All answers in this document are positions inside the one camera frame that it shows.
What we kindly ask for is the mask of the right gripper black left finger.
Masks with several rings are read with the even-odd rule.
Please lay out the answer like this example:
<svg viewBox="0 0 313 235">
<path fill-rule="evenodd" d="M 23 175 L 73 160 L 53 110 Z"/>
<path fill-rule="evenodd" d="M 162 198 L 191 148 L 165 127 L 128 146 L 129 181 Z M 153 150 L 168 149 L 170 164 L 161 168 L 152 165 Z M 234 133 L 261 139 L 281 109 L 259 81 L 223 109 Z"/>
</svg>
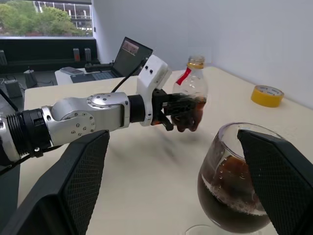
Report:
<svg viewBox="0 0 313 235">
<path fill-rule="evenodd" d="M 3 235 L 84 235 L 99 195 L 108 131 L 70 143 L 2 230 Z"/>
</svg>

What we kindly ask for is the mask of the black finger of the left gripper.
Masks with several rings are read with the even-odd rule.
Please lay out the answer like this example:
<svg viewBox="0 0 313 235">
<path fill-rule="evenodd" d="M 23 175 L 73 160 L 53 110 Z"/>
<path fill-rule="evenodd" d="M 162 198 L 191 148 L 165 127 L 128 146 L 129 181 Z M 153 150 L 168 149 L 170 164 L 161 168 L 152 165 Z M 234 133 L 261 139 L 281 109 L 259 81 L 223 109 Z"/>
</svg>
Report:
<svg viewBox="0 0 313 235">
<path fill-rule="evenodd" d="M 197 99 L 191 95 L 175 93 L 171 94 L 171 102 L 173 102 L 176 105 L 189 105 L 191 103 L 196 103 Z"/>
<path fill-rule="evenodd" d="M 182 116 L 171 116 L 171 120 L 179 132 L 184 132 L 186 129 L 191 132 L 196 131 L 196 118 L 191 113 Z"/>
</svg>

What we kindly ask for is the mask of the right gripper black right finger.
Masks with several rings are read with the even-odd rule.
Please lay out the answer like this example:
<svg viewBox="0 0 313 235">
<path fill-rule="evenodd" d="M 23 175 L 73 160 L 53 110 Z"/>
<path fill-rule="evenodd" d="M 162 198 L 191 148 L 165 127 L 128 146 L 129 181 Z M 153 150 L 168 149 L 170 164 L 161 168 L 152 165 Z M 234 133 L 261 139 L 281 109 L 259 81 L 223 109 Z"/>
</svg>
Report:
<svg viewBox="0 0 313 235">
<path fill-rule="evenodd" d="M 279 235 L 313 233 L 313 165 L 289 141 L 239 130 L 252 185 Z"/>
</svg>

